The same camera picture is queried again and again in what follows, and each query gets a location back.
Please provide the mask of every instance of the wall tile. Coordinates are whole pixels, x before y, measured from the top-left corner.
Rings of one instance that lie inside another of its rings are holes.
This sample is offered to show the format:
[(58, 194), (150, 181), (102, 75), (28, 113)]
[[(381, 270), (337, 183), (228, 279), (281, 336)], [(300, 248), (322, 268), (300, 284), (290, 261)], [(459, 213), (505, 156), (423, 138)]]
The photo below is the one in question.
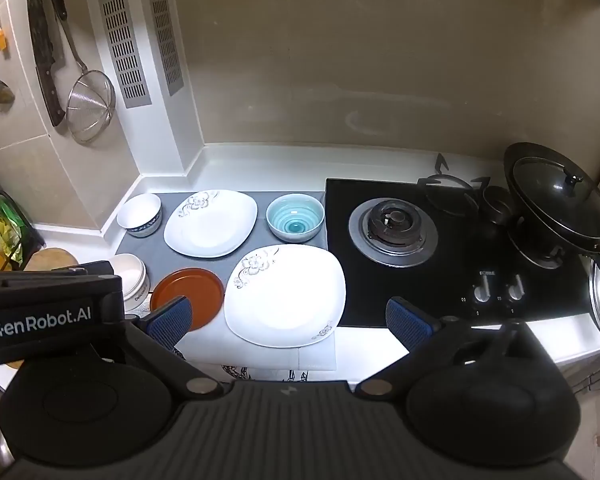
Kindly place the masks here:
[(32, 222), (96, 228), (46, 135), (0, 150), (0, 186)]
[[(56, 62), (52, 73), (60, 104), (65, 108), (69, 92), (80, 77), (81, 70), (69, 49), (64, 32), (59, 30), (59, 24), (53, 18), (54, 10), (50, 0), (43, 0), (43, 3), (54, 44)], [(101, 136), (87, 146), (74, 141), (65, 121), (57, 127), (51, 125), (36, 76), (26, 0), (8, 0), (7, 5), (14, 30), (14, 42), (18, 47), (24, 78), (29, 85), (30, 99), (38, 112), (40, 129), (48, 133), (77, 196), (96, 227), (100, 228), (139, 174), (120, 121), (114, 117)], [(78, 54), (89, 68), (101, 70), (86, 0), (65, 0), (65, 5), (68, 26)]]
[(207, 142), (531, 140), (600, 173), (600, 0), (177, 2)]
[(15, 142), (32, 139), (46, 133), (34, 106), (29, 86), (20, 65), (6, 3), (0, 6), (5, 34), (11, 40), (9, 49), (0, 52), (0, 79), (14, 92), (12, 104), (0, 105), (0, 148)]

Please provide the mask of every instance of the white plate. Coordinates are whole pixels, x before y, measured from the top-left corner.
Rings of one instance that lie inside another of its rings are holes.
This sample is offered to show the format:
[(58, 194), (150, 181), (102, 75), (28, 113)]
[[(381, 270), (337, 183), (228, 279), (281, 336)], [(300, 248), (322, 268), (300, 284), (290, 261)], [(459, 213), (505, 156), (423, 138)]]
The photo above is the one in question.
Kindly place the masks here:
[(224, 317), (246, 341), (297, 348), (331, 335), (345, 294), (344, 273), (330, 252), (306, 245), (263, 247), (231, 273)]
[(256, 201), (244, 193), (210, 189), (182, 202), (164, 227), (174, 251), (195, 258), (217, 258), (235, 251), (256, 223)]

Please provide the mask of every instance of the white bowl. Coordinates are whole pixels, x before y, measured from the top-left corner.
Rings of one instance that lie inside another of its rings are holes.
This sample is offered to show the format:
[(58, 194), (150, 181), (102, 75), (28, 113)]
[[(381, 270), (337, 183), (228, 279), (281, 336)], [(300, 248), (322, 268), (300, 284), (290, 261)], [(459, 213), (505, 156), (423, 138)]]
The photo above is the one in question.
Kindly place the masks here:
[(138, 290), (146, 276), (146, 267), (134, 254), (116, 254), (109, 259), (113, 273), (122, 279), (122, 296), (127, 300)]
[(125, 312), (138, 308), (149, 295), (149, 275), (144, 274), (144, 280), (136, 288), (131, 297), (125, 300)]
[(160, 197), (144, 193), (128, 200), (117, 215), (118, 225), (137, 238), (145, 238), (160, 227)]

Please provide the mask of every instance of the blue and white bowl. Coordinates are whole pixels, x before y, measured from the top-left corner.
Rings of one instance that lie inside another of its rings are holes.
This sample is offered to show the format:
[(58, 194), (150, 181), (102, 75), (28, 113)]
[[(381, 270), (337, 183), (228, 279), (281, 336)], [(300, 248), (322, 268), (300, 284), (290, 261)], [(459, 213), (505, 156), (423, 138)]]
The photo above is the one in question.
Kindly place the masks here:
[(118, 225), (136, 238), (145, 238), (160, 227), (162, 209), (160, 197), (144, 193), (133, 197), (118, 212)]
[(323, 222), (322, 204), (309, 195), (283, 195), (267, 207), (269, 228), (283, 242), (301, 244), (310, 240), (318, 234)]

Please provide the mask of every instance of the light blue bowl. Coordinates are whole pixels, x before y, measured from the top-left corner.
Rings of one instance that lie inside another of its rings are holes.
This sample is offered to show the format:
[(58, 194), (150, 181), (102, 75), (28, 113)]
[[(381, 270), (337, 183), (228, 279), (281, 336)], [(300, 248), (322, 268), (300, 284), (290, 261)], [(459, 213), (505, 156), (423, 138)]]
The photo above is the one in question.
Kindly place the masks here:
[(267, 207), (269, 229), (283, 242), (301, 244), (318, 234), (324, 222), (324, 208), (314, 197), (291, 193)]

